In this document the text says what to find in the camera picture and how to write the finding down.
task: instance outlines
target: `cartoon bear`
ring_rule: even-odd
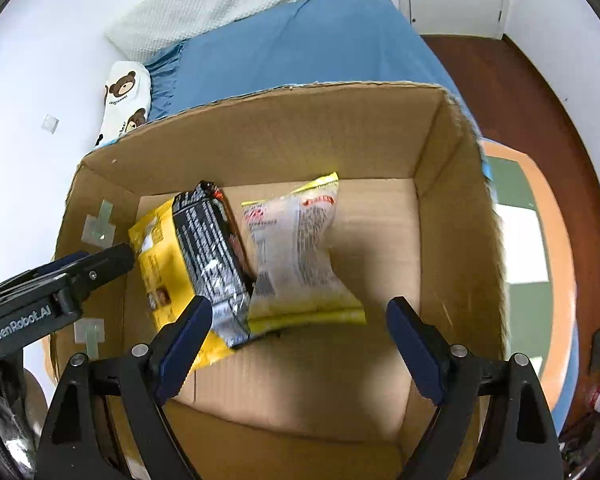
[[[141,126],[142,124],[146,123],[146,119],[144,118],[145,113],[146,110],[144,108],[140,108],[139,110],[136,110],[135,114],[128,118],[128,120],[126,121],[125,128],[126,134],[135,130],[138,126]]]
[[[123,75],[118,81],[111,85],[109,93],[113,94],[114,97],[122,97],[124,94],[129,92],[136,84],[136,72],[133,70],[127,75]]]

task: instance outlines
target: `wall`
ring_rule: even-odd
[[[560,98],[600,181],[600,20],[586,0],[510,0],[505,33]]]
[[[0,280],[54,253],[76,165],[100,129],[104,80],[125,59],[102,33],[124,6],[11,0],[0,15]],[[46,114],[60,119],[53,135],[40,127]],[[25,365],[50,399],[42,355],[31,346]]]

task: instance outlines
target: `open cardboard box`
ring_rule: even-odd
[[[94,251],[80,238],[103,199],[114,205],[115,242],[128,242],[136,219],[167,199],[157,195],[202,179],[223,186],[240,212],[242,200],[279,196],[332,171],[341,179],[333,269],[362,300],[368,324],[289,329],[190,373],[165,411],[203,478],[395,478],[434,409],[410,387],[384,326],[394,296],[449,342],[503,357],[498,223],[472,126],[435,86],[281,88],[143,126],[77,170],[56,256]],[[96,291],[84,315],[105,320],[101,357],[155,335],[137,268]],[[83,350],[71,327],[55,334],[56,376]],[[113,409],[134,456],[122,409]],[[474,417],[459,476],[477,436]]]

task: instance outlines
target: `brown floor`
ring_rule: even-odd
[[[560,101],[529,60],[506,39],[425,38],[455,80],[482,134],[539,166],[569,232],[578,296],[580,374],[567,424],[584,414],[591,337],[600,328],[600,185]]]

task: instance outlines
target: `wall switch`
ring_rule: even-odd
[[[47,115],[45,117],[45,120],[42,121],[42,129],[50,133],[54,133],[56,131],[56,128],[58,127],[59,122],[60,121],[53,117],[53,115]]]

